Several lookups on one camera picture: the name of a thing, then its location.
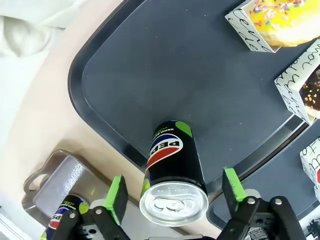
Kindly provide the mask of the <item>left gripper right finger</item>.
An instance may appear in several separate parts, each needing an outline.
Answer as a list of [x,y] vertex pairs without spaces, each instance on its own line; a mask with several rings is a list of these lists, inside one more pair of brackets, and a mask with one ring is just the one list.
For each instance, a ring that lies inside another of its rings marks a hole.
[[230,220],[219,234],[220,240],[304,240],[303,229],[284,196],[270,201],[246,194],[235,170],[225,168],[222,190]]

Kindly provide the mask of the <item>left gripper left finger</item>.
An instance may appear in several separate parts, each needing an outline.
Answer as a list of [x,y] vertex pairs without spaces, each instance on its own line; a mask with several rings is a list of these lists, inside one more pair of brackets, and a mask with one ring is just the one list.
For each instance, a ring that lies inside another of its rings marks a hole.
[[127,240],[121,227],[128,203],[125,178],[114,177],[102,205],[86,211],[69,209],[52,234],[53,240]]

